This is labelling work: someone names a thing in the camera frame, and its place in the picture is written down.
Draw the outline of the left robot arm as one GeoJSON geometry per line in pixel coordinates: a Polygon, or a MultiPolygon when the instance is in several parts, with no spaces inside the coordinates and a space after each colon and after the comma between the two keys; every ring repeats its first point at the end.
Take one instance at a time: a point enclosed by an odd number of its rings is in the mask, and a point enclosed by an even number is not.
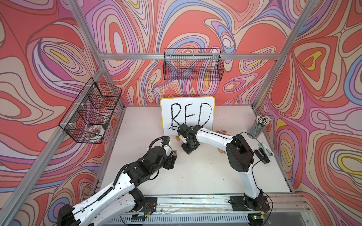
{"type": "Polygon", "coordinates": [[[87,200],[58,211],[57,226],[102,226],[127,212],[144,212],[150,205],[139,185],[154,180],[161,169],[174,167],[177,153],[171,148],[169,136],[151,142],[147,152],[138,160],[124,165],[114,181],[87,200]]]}

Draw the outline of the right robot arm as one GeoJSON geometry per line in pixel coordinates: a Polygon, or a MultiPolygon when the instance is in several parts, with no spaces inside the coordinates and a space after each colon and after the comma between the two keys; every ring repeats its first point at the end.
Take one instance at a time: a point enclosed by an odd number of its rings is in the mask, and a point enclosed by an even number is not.
{"type": "Polygon", "coordinates": [[[249,210],[256,210],[264,192],[256,183],[253,175],[254,152],[244,136],[223,135],[195,125],[182,124],[177,128],[179,138],[183,141],[182,149],[187,154],[195,151],[200,144],[208,144],[225,152],[230,166],[239,173],[244,186],[244,205],[249,210]]]}

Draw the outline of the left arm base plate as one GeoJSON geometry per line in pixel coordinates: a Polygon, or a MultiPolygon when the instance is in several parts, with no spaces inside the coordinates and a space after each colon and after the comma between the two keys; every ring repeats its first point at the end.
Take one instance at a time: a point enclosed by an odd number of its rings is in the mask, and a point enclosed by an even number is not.
{"type": "Polygon", "coordinates": [[[127,213],[143,212],[147,214],[152,214],[156,211],[157,197],[146,196],[142,201],[136,202],[136,200],[131,196],[131,204],[135,204],[135,206],[127,213]]]}

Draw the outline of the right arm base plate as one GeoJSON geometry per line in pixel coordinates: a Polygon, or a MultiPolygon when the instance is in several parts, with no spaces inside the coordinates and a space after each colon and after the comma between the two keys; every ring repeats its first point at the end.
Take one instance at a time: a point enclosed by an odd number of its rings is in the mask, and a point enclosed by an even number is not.
{"type": "Polygon", "coordinates": [[[233,211],[259,211],[269,212],[271,207],[266,196],[262,196],[259,202],[244,196],[231,196],[228,203],[233,211]]]}

